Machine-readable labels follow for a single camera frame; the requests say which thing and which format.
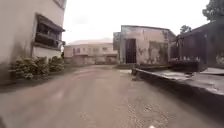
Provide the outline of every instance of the dirt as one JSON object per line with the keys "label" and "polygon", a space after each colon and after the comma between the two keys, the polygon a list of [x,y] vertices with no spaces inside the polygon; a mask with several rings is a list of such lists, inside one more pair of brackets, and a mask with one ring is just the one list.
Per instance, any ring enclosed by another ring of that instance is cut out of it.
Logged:
{"label": "dirt", "polygon": [[0,94],[0,116],[4,128],[223,127],[171,95],[130,72],[90,66]]}

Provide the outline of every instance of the green plant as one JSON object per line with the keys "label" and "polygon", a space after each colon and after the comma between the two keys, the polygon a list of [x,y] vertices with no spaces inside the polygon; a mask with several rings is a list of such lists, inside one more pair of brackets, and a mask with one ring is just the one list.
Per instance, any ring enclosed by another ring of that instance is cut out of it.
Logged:
{"label": "green plant", "polygon": [[46,76],[49,74],[49,68],[47,63],[47,57],[37,57],[35,59],[37,65],[34,75]]}
{"label": "green plant", "polygon": [[20,79],[32,79],[37,65],[32,58],[21,58],[11,64],[10,75],[12,78]]}
{"label": "green plant", "polygon": [[59,72],[62,71],[64,69],[64,61],[63,59],[54,56],[52,58],[49,59],[48,61],[48,65],[49,65],[49,71],[50,72]]}

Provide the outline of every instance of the window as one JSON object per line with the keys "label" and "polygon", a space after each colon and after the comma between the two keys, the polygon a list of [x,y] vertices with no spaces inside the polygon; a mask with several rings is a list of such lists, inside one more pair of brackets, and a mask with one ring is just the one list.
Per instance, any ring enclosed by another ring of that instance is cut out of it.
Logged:
{"label": "window", "polygon": [[73,56],[75,55],[75,49],[73,48]]}
{"label": "window", "polygon": [[103,51],[107,51],[107,48],[103,47]]}
{"label": "window", "polygon": [[93,52],[97,53],[97,52],[99,52],[99,49],[98,48],[93,48]]}
{"label": "window", "polygon": [[35,45],[59,50],[65,42],[61,41],[61,27],[42,15],[37,15]]}
{"label": "window", "polygon": [[53,0],[60,8],[65,9],[66,0]]}
{"label": "window", "polygon": [[76,53],[80,53],[80,48],[77,48],[76,49]]}

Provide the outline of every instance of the roof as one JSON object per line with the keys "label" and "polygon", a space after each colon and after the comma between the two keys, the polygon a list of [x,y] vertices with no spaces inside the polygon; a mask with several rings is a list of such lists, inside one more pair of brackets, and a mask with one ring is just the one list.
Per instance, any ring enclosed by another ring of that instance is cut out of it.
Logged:
{"label": "roof", "polygon": [[72,44],[72,45],[65,45],[65,47],[74,47],[74,46],[98,46],[98,45],[113,45],[113,43],[86,43],[86,44]]}
{"label": "roof", "polygon": [[110,38],[95,39],[95,40],[77,40],[77,41],[68,43],[68,45],[78,45],[78,44],[106,44],[106,43],[113,43],[113,40],[110,39]]}
{"label": "roof", "polygon": [[121,27],[141,27],[141,28],[151,28],[151,29],[167,30],[167,31],[169,31],[173,36],[176,36],[176,35],[175,35],[170,29],[168,29],[168,28],[151,27],[151,26],[138,26],[138,25],[121,25]]}
{"label": "roof", "polygon": [[47,25],[47,26],[49,26],[49,27],[51,27],[51,28],[53,28],[57,31],[60,31],[60,32],[65,31],[61,26],[55,24],[53,21],[51,21],[47,17],[45,17],[41,14],[36,14],[36,16],[37,16],[38,21],[41,22],[42,24],[45,24],[45,25]]}
{"label": "roof", "polygon": [[212,21],[210,23],[207,23],[207,24],[204,24],[198,28],[195,28],[193,30],[191,30],[190,32],[186,32],[186,33],[183,33],[181,35],[179,35],[179,38],[184,38],[184,37],[187,37],[187,36],[190,36],[192,34],[195,34],[197,32],[202,32],[206,29],[210,29],[218,24],[223,24],[224,25],[224,19],[221,19],[221,20],[218,20],[218,21]]}

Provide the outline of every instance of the road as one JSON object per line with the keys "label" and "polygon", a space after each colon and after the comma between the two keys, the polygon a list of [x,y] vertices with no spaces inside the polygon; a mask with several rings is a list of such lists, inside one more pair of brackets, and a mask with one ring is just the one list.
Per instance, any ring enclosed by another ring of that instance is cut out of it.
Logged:
{"label": "road", "polygon": [[80,68],[2,93],[0,117],[4,128],[223,128],[194,106],[112,66]]}

